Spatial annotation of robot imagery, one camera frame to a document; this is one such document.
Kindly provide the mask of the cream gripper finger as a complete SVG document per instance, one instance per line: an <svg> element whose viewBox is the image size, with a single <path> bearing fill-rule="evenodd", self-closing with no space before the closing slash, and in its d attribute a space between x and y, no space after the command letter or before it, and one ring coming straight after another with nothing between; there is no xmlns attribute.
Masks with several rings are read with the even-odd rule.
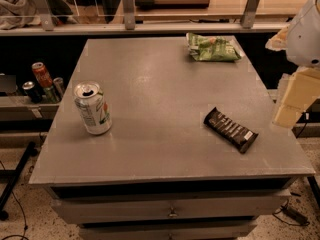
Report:
<svg viewBox="0 0 320 240"><path fill-rule="evenodd" d="M272 122L291 129L320 97L320 70L299 67L293 74L283 74L278 83Z"/></svg>
<svg viewBox="0 0 320 240"><path fill-rule="evenodd" d="M272 51L282 51L287 49L287 33L288 27L284 27L277 34L271 37L265 48Z"/></svg>

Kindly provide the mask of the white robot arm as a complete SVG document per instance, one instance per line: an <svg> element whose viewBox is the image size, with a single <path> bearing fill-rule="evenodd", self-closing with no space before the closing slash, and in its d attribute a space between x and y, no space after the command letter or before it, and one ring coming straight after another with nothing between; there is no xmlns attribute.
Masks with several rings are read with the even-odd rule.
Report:
<svg viewBox="0 0 320 240"><path fill-rule="evenodd" d="M320 0L308 0L289 26L269 39L265 47L284 50L287 60L298 66L279 81L272 119L278 126L292 128L320 97Z"/></svg>

